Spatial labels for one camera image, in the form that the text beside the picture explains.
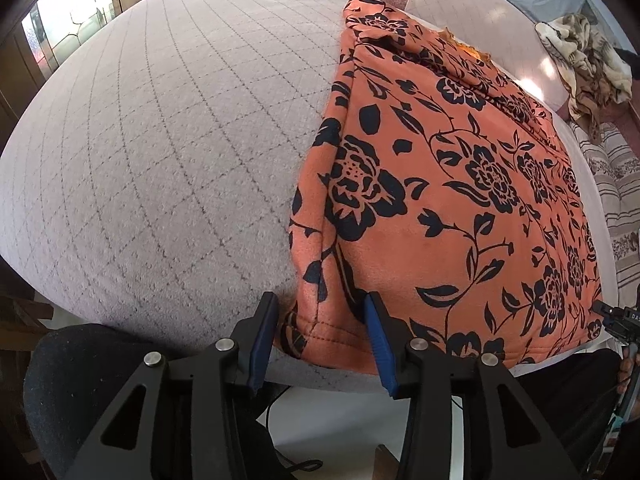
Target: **orange floral cloth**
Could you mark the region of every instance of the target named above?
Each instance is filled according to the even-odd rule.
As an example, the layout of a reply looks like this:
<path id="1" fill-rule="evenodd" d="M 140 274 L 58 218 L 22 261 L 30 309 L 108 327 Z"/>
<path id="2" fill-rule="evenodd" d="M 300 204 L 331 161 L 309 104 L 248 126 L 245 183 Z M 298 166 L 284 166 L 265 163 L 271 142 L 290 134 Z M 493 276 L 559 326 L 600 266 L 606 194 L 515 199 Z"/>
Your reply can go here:
<path id="1" fill-rule="evenodd" d="M 344 17 L 292 204 L 299 284 L 282 349 L 376 373 L 369 290 L 443 351 L 508 367 L 595 338 L 593 242 L 546 108 L 380 0 L 351 0 Z"/>

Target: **grid pattern fabric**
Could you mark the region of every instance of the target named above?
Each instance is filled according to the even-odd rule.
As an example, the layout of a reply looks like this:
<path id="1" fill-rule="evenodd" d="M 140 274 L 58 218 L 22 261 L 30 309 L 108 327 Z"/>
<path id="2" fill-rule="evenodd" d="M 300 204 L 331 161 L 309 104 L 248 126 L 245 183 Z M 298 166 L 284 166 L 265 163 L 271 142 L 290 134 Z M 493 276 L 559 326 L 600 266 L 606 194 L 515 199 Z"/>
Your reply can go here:
<path id="1" fill-rule="evenodd" d="M 438 27 L 449 27 L 459 40 L 491 53 L 517 81 L 529 81 L 542 95 L 527 90 L 558 111 L 568 93 L 553 60 L 540 43 L 534 23 L 507 0 L 408 0 L 405 10 Z"/>
<path id="2" fill-rule="evenodd" d="M 143 0 L 47 81 L 0 159 L 0 252 L 92 321 L 197 350 L 295 291 L 287 221 L 348 0 Z M 268 378 L 378 379 L 274 351 Z"/>

